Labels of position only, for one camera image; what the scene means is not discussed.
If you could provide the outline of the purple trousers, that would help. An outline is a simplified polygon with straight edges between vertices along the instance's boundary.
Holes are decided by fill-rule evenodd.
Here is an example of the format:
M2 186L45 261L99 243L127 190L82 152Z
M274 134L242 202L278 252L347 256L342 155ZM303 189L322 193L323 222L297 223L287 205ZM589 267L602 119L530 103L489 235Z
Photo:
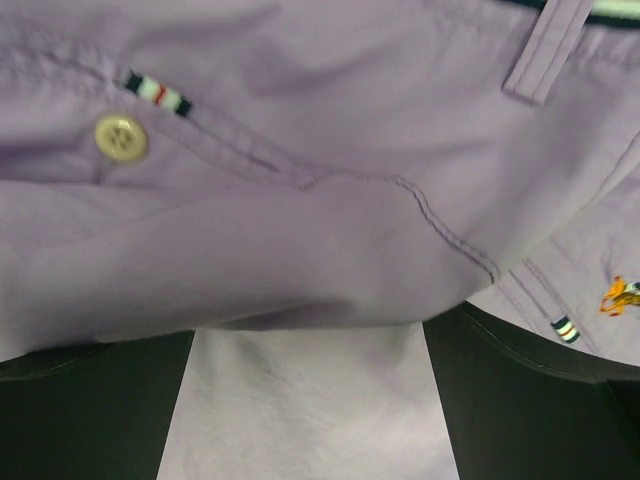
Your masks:
M458 479L423 327L639 364L635 1L5 1L1 361L194 337L156 479Z

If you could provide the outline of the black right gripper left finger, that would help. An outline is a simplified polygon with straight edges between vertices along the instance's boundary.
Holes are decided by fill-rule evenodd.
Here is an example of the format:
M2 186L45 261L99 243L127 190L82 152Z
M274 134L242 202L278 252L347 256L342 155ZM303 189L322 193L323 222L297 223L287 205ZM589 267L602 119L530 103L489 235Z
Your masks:
M4 480L157 477L193 333L1 364Z

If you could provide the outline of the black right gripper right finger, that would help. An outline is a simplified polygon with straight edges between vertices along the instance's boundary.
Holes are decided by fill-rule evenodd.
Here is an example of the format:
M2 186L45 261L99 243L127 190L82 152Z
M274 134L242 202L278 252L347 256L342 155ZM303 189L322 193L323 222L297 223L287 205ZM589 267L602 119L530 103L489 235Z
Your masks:
M422 327L460 478L638 479L637 367L469 303Z

